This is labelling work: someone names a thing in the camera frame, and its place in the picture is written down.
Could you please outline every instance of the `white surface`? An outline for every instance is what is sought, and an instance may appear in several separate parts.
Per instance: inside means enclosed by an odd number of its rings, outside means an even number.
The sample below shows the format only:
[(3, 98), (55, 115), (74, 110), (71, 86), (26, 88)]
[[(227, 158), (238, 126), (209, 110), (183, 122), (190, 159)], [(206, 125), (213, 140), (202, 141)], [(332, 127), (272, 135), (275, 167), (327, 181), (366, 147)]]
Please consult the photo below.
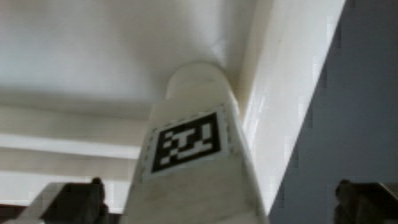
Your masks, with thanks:
[(254, 0), (0, 0), (0, 104), (147, 119), (192, 61), (236, 81)]
[(146, 123), (0, 106), (0, 147), (137, 159)]
[[(197, 70), (192, 71), (192, 74), (185, 73), (186, 76), (197, 74)], [(238, 108), (231, 90), (218, 78), (222, 76), (215, 77), (208, 83), (197, 79), (197, 86), (190, 83), (188, 90), (181, 88), (179, 94), (154, 104), (147, 128), (151, 134), (146, 136), (142, 145), (121, 223), (213, 224), (222, 223), (220, 221), (227, 219), (231, 223), (238, 221), (247, 221), (247, 224), (268, 223), (261, 211), (256, 180), (252, 179), (252, 164), (245, 154), (249, 150), (245, 136), (240, 132)], [(151, 158), (151, 146), (160, 144), (156, 143), (156, 130), (162, 131), (167, 125), (172, 128), (181, 120), (197, 115), (204, 116), (206, 111), (217, 108), (224, 110), (224, 116), (218, 116), (218, 119), (224, 120), (218, 122), (218, 126), (224, 126), (220, 130), (224, 129), (225, 133), (220, 136), (224, 139), (220, 141), (227, 142), (222, 151), (227, 149), (229, 153), (222, 156), (215, 153), (195, 158), (193, 161), (177, 165), (179, 169), (177, 166), (169, 167), (160, 171), (163, 175), (151, 180), (144, 179), (142, 173), (147, 168), (151, 170), (151, 166), (146, 166), (146, 161)], [(165, 156), (165, 152), (158, 152), (160, 158)], [(243, 216), (249, 212), (254, 212), (256, 216)]]
[(238, 102), (270, 212), (313, 91), (343, 0), (257, 2)]

